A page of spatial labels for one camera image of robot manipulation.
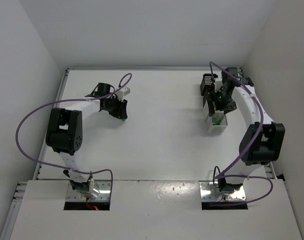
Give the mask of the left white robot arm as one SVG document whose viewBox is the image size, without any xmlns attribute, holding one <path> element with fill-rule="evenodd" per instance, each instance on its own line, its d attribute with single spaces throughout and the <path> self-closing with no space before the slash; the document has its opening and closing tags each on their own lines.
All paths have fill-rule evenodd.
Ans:
<svg viewBox="0 0 304 240">
<path fill-rule="evenodd" d="M 86 174 L 90 170 L 79 151 L 83 142 L 83 120 L 101 111 L 123 121 L 127 119 L 125 96 L 130 89 L 125 86 L 112 93 L 113 89 L 112 85 L 100 82 L 85 96 L 85 101 L 66 108 L 53 108 L 47 128 L 46 144 L 62 158 L 67 167 L 63 173 L 70 179 L 72 189 L 90 200 L 96 199 L 100 192 L 93 174 Z"/>
</svg>

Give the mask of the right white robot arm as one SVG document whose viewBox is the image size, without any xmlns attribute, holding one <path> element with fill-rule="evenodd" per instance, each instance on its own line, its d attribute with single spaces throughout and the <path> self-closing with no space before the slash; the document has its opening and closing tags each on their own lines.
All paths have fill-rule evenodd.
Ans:
<svg viewBox="0 0 304 240">
<path fill-rule="evenodd" d="M 211 131 L 226 128 L 226 116 L 234 110 L 241 112 L 246 125 L 239 155 L 224 170 L 215 167 L 213 173 L 213 183 L 220 192 L 233 192 L 262 165 L 278 160 L 285 127 L 266 113 L 250 78 L 239 75 L 235 67 L 222 70 L 221 77 L 222 85 L 217 87 L 217 74 L 205 74 L 201 93 Z"/>
</svg>

